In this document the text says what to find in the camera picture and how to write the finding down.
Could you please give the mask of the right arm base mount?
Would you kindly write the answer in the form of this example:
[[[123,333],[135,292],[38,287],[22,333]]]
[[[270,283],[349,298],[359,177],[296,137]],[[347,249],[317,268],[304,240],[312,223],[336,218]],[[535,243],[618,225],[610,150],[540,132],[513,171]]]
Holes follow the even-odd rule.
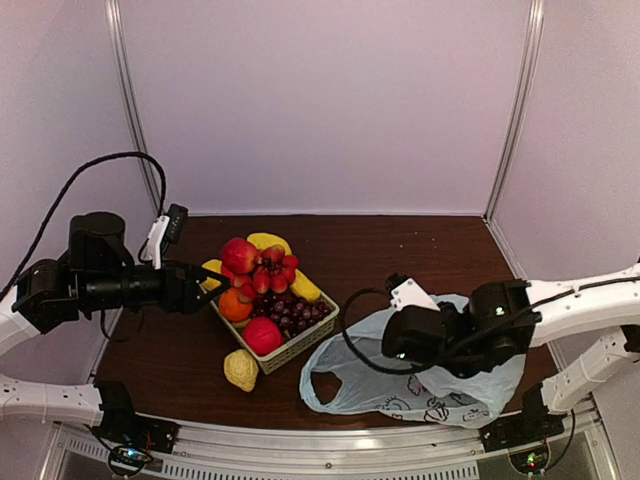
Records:
[[[554,465],[549,439],[564,433],[565,418],[566,414],[549,413],[542,385],[536,385],[523,395],[519,413],[500,417],[480,429],[484,452],[508,450],[509,462],[518,473],[542,475]]]

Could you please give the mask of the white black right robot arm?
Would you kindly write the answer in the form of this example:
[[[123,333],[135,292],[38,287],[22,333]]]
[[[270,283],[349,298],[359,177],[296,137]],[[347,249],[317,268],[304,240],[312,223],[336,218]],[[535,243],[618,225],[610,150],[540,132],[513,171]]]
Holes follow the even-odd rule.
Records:
[[[511,280],[476,288],[463,311],[439,306],[412,279],[391,290],[394,312],[381,352],[412,364],[473,376],[560,338],[602,336],[568,367],[524,398],[513,419],[519,440],[535,440],[551,415],[569,412],[586,394],[639,359],[639,266],[573,280]]]

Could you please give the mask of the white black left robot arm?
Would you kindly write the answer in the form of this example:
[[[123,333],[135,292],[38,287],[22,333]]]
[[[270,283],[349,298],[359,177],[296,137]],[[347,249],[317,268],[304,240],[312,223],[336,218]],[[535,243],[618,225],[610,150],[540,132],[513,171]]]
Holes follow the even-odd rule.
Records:
[[[1,351],[45,335],[65,322],[109,310],[156,306],[194,314],[231,286],[204,267],[164,259],[182,231],[182,211],[159,216],[133,259],[125,222],[113,213],[72,218],[67,251],[34,263],[11,282],[1,300]],[[62,421],[107,429],[123,444],[144,433],[130,395],[119,382],[56,385],[1,378],[1,416]]]

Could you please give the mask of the red lychee bunch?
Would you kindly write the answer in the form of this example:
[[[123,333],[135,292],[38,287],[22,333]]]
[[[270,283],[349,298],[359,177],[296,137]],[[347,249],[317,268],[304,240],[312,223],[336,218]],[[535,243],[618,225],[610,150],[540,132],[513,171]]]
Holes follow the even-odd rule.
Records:
[[[243,304],[252,303],[269,291],[285,293],[296,280],[299,259],[288,253],[281,244],[275,244],[261,251],[255,269],[248,275],[234,280],[238,299]]]

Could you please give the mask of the pale yellow wrinkled fruit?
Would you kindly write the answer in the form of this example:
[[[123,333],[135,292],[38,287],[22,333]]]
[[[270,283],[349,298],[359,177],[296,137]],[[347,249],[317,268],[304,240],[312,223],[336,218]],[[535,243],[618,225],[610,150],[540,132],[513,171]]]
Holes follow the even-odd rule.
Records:
[[[239,349],[224,358],[223,373],[229,383],[250,393],[255,388],[259,367],[246,350]]]

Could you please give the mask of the beige perforated plastic basket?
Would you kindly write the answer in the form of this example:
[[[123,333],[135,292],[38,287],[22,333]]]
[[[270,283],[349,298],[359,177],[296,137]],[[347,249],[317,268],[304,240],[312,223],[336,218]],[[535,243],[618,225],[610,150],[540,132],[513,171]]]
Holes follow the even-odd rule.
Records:
[[[327,296],[324,292],[322,292],[322,295],[319,299],[327,301],[329,305],[333,308],[333,311],[327,317],[321,320],[318,324],[305,330],[304,332],[302,332],[301,334],[298,334],[297,336],[288,338],[286,335],[281,333],[283,337],[282,345],[268,355],[259,356],[259,355],[256,355],[249,348],[249,346],[246,344],[242,336],[244,328],[253,318],[255,318],[252,315],[253,310],[252,310],[251,316],[247,320],[239,323],[232,323],[226,320],[220,314],[218,309],[219,298],[220,297],[216,298],[214,301],[211,302],[211,307],[214,313],[217,315],[218,318],[220,318],[221,322],[224,324],[226,329],[229,330],[229,332],[238,342],[240,347],[246,350],[255,359],[255,361],[258,364],[258,367],[265,374],[270,374],[274,372],[275,370],[280,368],[282,365],[286,364],[291,359],[293,359],[294,357],[302,353],[304,350],[308,349],[310,346],[324,339],[326,336],[332,333],[335,326],[335,320],[337,319],[337,316],[339,313],[338,305],[329,296]]]

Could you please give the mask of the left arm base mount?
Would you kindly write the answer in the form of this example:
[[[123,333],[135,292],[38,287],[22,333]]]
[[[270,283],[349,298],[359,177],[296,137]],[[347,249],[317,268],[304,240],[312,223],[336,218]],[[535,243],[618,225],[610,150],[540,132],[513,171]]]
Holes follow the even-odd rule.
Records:
[[[113,474],[131,478],[155,461],[153,453],[173,452],[179,432],[176,422],[138,414],[121,382],[101,381],[93,386],[99,393],[102,420],[87,429],[106,449]]]

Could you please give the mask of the dark red fruit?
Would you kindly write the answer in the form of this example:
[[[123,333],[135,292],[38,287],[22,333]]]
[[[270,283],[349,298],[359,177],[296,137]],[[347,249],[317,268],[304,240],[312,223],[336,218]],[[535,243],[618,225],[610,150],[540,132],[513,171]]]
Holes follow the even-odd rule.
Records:
[[[251,273],[257,265],[259,250],[244,238],[230,239],[220,252],[222,264],[236,275]]]

